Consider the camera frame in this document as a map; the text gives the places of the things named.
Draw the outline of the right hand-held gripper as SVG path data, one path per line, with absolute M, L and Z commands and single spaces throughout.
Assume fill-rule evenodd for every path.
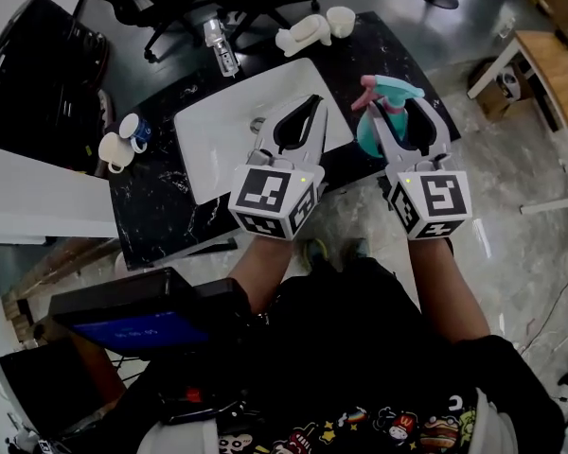
M 387 201 L 408 239 L 446 238 L 472 217 L 467 174 L 444 167 L 451 158 L 446 153 L 449 128 L 425 98 L 408 100 L 408 141 L 425 158 L 406 158 L 406 149 L 377 102 L 368 104 L 368 126 L 377 151 L 389 162 Z

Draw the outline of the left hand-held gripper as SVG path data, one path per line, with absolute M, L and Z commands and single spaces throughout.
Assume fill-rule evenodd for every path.
M 233 174 L 228 210 L 245 232 L 293 240 L 319 201 L 328 105 L 302 96 L 269 113 L 247 162 Z M 270 153 L 281 153 L 273 156 Z

